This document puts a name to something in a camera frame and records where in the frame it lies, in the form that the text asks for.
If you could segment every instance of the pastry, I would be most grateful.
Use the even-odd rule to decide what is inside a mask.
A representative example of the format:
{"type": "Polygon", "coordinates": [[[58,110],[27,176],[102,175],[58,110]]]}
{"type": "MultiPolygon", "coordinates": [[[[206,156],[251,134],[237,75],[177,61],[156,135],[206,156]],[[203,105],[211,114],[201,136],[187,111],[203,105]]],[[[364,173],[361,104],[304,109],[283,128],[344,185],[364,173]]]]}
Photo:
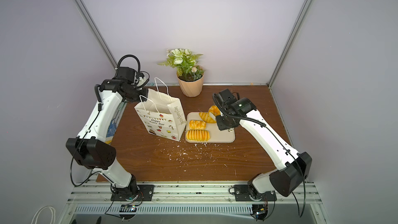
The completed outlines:
{"type": "Polygon", "coordinates": [[[209,108],[209,113],[214,114],[214,116],[221,115],[221,112],[220,112],[220,110],[218,109],[217,106],[211,106],[211,107],[209,108]]]}
{"type": "Polygon", "coordinates": [[[206,129],[206,122],[191,120],[189,122],[189,128],[191,130],[205,130],[206,129]]]}
{"type": "Polygon", "coordinates": [[[217,121],[215,121],[214,119],[212,119],[209,115],[209,113],[205,113],[205,112],[200,112],[199,116],[202,118],[202,120],[204,120],[206,123],[217,123],[217,121]]]}
{"type": "Polygon", "coordinates": [[[208,141],[210,133],[206,130],[189,130],[187,131],[187,139],[195,141],[208,141]]]}

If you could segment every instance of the mounting plate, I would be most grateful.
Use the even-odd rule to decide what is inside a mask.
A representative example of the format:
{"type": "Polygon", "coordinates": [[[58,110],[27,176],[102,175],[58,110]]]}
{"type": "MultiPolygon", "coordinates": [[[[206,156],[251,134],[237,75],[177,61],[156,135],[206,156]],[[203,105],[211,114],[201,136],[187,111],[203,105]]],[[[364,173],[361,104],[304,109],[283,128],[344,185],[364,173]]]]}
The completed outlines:
{"type": "MultiPolygon", "coordinates": [[[[250,196],[249,196],[249,189],[246,184],[235,184],[234,185],[234,190],[235,192],[239,192],[238,194],[235,194],[235,201],[237,202],[256,202],[253,201],[250,196]]],[[[267,201],[269,202],[275,202],[276,201],[276,195],[271,194],[270,191],[265,193],[265,196],[267,198],[267,201]]],[[[265,202],[265,197],[262,197],[260,202],[265,202]]]]}
{"type": "MultiPolygon", "coordinates": [[[[144,195],[144,199],[142,200],[141,193],[138,193],[138,197],[135,200],[135,202],[141,202],[141,201],[150,202],[150,201],[152,201],[153,189],[155,188],[155,186],[152,184],[138,184],[138,187],[140,187],[140,191],[144,195]]],[[[117,194],[117,195],[112,194],[111,201],[131,202],[131,201],[124,199],[119,194],[117,194]]]]}

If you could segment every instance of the white paper bag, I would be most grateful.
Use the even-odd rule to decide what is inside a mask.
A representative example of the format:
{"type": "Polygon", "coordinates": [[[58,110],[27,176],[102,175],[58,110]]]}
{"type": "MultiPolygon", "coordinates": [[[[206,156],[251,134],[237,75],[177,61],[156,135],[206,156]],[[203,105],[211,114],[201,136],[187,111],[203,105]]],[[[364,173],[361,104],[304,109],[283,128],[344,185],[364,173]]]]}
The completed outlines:
{"type": "Polygon", "coordinates": [[[159,92],[156,79],[162,80],[155,78],[157,91],[148,89],[148,100],[141,101],[134,108],[149,133],[180,141],[187,124],[181,101],[169,95],[169,89],[164,82],[162,83],[167,88],[167,94],[159,92]]]}

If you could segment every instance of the black cable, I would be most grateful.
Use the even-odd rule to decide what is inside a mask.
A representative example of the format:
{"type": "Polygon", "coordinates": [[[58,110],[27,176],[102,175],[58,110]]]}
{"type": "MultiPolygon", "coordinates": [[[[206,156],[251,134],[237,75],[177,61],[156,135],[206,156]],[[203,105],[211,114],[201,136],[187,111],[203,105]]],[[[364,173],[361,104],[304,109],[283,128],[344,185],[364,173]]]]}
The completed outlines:
{"type": "Polygon", "coordinates": [[[105,211],[105,213],[104,213],[104,214],[106,214],[106,215],[110,215],[110,216],[113,216],[113,217],[117,217],[117,218],[119,218],[119,219],[122,219],[122,217],[120,217],[120,216],[113,215],[113,214],[107,214],[107,212],[109,211],[109,209],[111,209],[111,207],[112,207],[112,205],[113,205],[113,203],[114,203],[114,201],[115,201],[115,197],[116,197],[116,195],[113,197],[113,200],[112,200],[111,206],[109,206],[109,207],[108,207],[108,209],[105,211]]]}
{"type": "Polygon", "coordinates": [[[238,100],[240,100],[240,95],[239,95],[239,93],[238,93],[238,92],[233,92],[232,94],[234,94],[234,93],[236,93],[236,98],[237,98],[238,100]]]}
{"type": "Polygon", "coordinates": [[[96,84],[96,85],[94,86],[94,91],[95,91],[96,96],[97,96],[97,101],[99,102],[99,103],[98,103],[98,112],[102,110],[102,100],[101,100],[100,93],[99,93],[99,91],[98,91],[98,88],[99,88],[99,87],[101,87],[101,85],[99,85],[99,84],[96,84]]]}
{"type": "MultiPolygon", "coordinates": [[[[138,204],[138,205],[134,205],[134,207],[140,206],[140,205],[142,204],[142,202],[144,201],[144,194],[142,193],[142,191],[140,191],[139,193],[141,193],[141,196],[142,196],[141,202],[140,202],[140,204],[138,204]]],[[[135,202],[136,200],[137,200],[137,199],[135,199],[135,200],[132,201],[131,203],[127,203],[126,205],[130,205],[130,204],[132,204],[133,202],[135,202]]]]}
{"type": "MultiPolygon", "coordinates": [[[[91,123],[91,125],[88,127],[88,130],[89,130],[89,129],[91,128],[91,126],[94,124],[94,122],[95,122],[96,119],[98,118],[98,115],[99,115],[99,114],[100,114],[100,112],[97,113],[96,118],[95,118],[94,121],[91,123]]],[[[91,173],[90,176],[88,176],[88,177],[87,177],[81,184],[79,184],[79,185],[77,185],[77,184],[75,184],[75,183],[73,182],[73,178],[72,178],[72,164],[73,164],[73,159],[74,159],[74,156],[76,155],[76,151],[77,151],[78,149],[80,149],[80,147],[82,146],[82,144],[83,144],[83,138],[86,137],[87,133],[88,133],[88,132],[86,132],[86,133],[84,134],[84,136],[83,136],[82,139],[80,140],[79,144],[77,145],[77,147],[76,147],[76,149],[75,149],[75,151],[73,152],[73,155],[72,155],[72,161],[70,162],[69,175],[70,175],[70,181],[72,182],[72,184],[73,184],[74,187],[79,187],[79,186],[81,186],[81,185],[82,185],[83,183],[85,183],[92,175],[94,175],[95,173],[97,173],[97,172],[91,173]]]]}
{"type": "Polygon", "coordinates": [[[266,125],[264,123],[262,123],[261,121],[258,121],[256,119],[252,119],[252,118],[249,118],[249,117],[232,115],[232,114],[229,114],[229,113],[225,114],[225,116],[226,117],[230,117],[230,118],[234,118],[234,119],[241,119],[241,120],[244,120],[244,121],[251,121],[251,122],[254,122],[254,123],[260,125],[261,127],[266,127],[266,125]]]}
{"type": "MultiPolygon", "coordinates": [[[[231,188],[228,189],[228,192],[229,192],[231,195],[236,195],[235,192],[231,192],[231,189],[239,189],[239,188],[237,188],[237,187],[231,187],[231,188]]],[[[249,192],[240,192],[238,195],[248,195],[248,194],[249,194],[249,192]]]]}
{"type": "Polygon", "coordinates": [[[297,203],[297,211],[298,215],[300,215],[300,208],[299,208],[299,202],[297,201],[296,195],[292,192],[293,196],[295,197],[296,203],[297,203]]]}
{"type": "Polygon", "coordinates": [[[295,199],[296,199],[297,208],[298,208],[298,216],[299,216],[299,217],[302,217],[302,215],[303,215],[303,213],[304,213],[304,209],[305,209],[306,192],[305,192],[305,178],[304,178],[304,175],[302,174],[302,171],[301,171],[299,162],[297,162],[297,160],[295,159],[295,157],[293,157],[293,155],[289,152],[289,150],[287,150],[287,149],[285,148],[285,146],[279,141],[279,139],[275,136],[275,134],[274,134],[273,132],[271,132],[271,130],[270,130],[268,127],[265,127],[265,128],[268,129],[268,131],[275,137],[275,139],[281,144],[281,146],[285,149],[285,151],[286,151],[287,153],[290,154],[290,156],[294,159],[294,161],[296,162],[296,164],[297,164],[297,166],[298,166],[298,168],[299,168],[298,171],[299,171],[300,174],[301,174],[301,177],[302,177],[302,184],[303,184],[303,187],[304,187],[304,201],[303,201],[303,204],[302,204],[301,214],[300,214],[299,202],[297,201],[297,198],[296,198],[295,194],[294,194],[293,192],[292,192],[292,194],[293,194],[293,196],[294,196],[295,199]]]}
{"type": "Polygon", "coordinates": [[[127,58],[127,57],[132,57],[132,58],[135,58],[135,60],[137,60],[137,63],[138,63],[138,71],[137,71],[136,79],[138,79],[138,78],[139,78],[139,75],[140,75],[141,64],[140,64],[140,61],[138,60],[138,58],[137,58],[135,55],[125,55],[125,56],[123,56],[122,58],[120,58],[119,62],[117,63],[115,77],[117,77],[117,73],[119,72],[120,64],[121,64],[122,61],[123,61],[125,58],[127,58]]]}
{"type": "Polygon", "coordinates": [[[246,120],[246,121],[251,121],[251,122],[254,122],[254,123],[259,124],[261,127],[265,127],[265,128],[268,129],[268,131],[275,137],[275,139],[280,143],[280,145],[285,149],[285,151],[286,151],[287,153],[289,153],[289,155],[293,158],[293,160],[296,162],[296,164],[297,164],[297,166],[298,166],[298,168],[299,168],[298,171],[299,171],[300,174],[301,174],[302,183],[303,183],[303,187],[304,187],[304,201],[303,201],[303,206],[302,206],[301,214],[300,214],[299,202],[297,201],[296,196],[295,196],[294,193],[292,192],[293,196],[294,196],[295,199],[296,199],[297,208],[298,208],[298,216],[299,216],[299,217],[302,217],[302,215],[303,215],[303,213],[304,213],[305,202],[306,202],[305,178],[304,178],[304,175],[303,175],[303,173],[302,173],[302,171],[301,171],[300,165],[299,165],[299,163],[297,162],[296,158],[293,157],[293,155],[286,149],[286,147],[279,141],[279,139],[278,139],[278,138],[275,136],[275,134],[266,126],[265,123],[262,123],[262,122],[260,122],[260,121],[258,121],[258,120],[256,120],[256,119],[252,119],[252,118],[248,118],[248,117],[242,117],[242,116],[236,116],[236,115],[230,115],[230,114],[226,114],[226,117],[231,117],[231,118],[243,119],[243,120],[246,120]]]}
{"type": "Polygon", "coordinates": [[[141,86],[137,86],[138,83],[139,83],[139,81],[138,81],[138,82],[136,83],[136,85],[134,86],[135,88],[142,88],[142,87],[144,87],[144,86],[149,82],[149,78],[150,78],[149,73],[146,72],[146,71],[141,71],[141,73],[143,73],[143,72],[145,72],[145,73],[148,74],[148,79],[147,79],[141,86]]]}
{"type": "Polygon", "coordinates": [[[273,205],[273,207],[272,207],[272,211],[271,211],[271,214],[267,214],[267,216],[266,216],[266,218],[264,219],[264,220],[266,220],[266,219],[268,219],[271,215],[272,215],[272,213],[273,213],[273,210],[275,209],[275,201],[274,201],[274,205],[273,205]]]}

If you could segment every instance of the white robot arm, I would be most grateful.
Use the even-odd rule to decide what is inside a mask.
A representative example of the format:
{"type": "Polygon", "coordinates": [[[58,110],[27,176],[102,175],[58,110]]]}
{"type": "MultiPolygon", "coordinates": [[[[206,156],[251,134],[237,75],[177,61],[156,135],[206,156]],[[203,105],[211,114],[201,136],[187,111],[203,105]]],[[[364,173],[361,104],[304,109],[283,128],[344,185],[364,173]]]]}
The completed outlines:
{"type": "Polygon", "coordinates": [[[287,197],[307,178],[312,158],[285,142],[249,99],[239,99],[239,96],[236,99],[225,89],[213,94],[213,101],[221,111],[221,115],[215,117],[218,128],[225,130],[241,125],[255,137],[275,164],[276,170],[259,174],[248,182],[253,199],[261,199],[265,192],[274,190],[287,197]]]}
{"type": "Polygon", "coordinates": [[[122,102],[139,102],[140,96],[148,96],[148,89],[142,88],[147,79],[140,72],[140,62],[133,55],[123,56],[117,65],[116,75],[111,80],[105,80],[101,85],[95,85],[97,103],[91,115],[76,138],[69,138],[66,147],[73,159],[79,165],[92,169],[92,174],[100,173],[112,184],[112,192],[126,200],[135,200],[139,188],[135,177],[127,172],[116,159],[116,150],[105,143],[106,134],[112,118],[122,102]],[[120,67],[127,57],[137,60],[138,70],[120,67]]]}

